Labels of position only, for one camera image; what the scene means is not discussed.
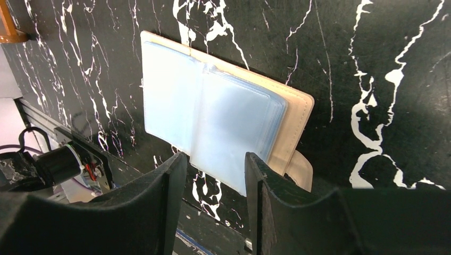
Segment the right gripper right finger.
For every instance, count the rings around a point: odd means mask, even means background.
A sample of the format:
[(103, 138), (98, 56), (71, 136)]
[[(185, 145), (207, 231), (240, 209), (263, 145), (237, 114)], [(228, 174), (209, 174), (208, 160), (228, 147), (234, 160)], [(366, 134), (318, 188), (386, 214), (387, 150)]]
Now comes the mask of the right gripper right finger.
[(253, 254), (450, 254), (450, 192), (333, 189), (318, 197), (245, 155)]

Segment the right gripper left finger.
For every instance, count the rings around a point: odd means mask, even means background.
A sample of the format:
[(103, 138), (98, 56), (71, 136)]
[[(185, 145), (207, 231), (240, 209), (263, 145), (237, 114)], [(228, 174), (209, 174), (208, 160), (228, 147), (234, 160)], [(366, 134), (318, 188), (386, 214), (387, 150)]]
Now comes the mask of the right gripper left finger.
[(1, 193), (1, 254), (171, 254), (187, 156), (93, 198), (63, 204)]

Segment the beige leather card holder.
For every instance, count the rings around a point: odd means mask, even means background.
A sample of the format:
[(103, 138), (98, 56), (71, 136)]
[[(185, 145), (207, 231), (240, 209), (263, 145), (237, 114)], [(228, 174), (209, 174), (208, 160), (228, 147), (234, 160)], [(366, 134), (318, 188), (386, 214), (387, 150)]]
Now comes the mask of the beige leather card holder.
[(247, 152), (311, 190), (312, 165), (296, 150), (311, 95), (151, 32), (140, 38), (147, 133), (241, 195)]

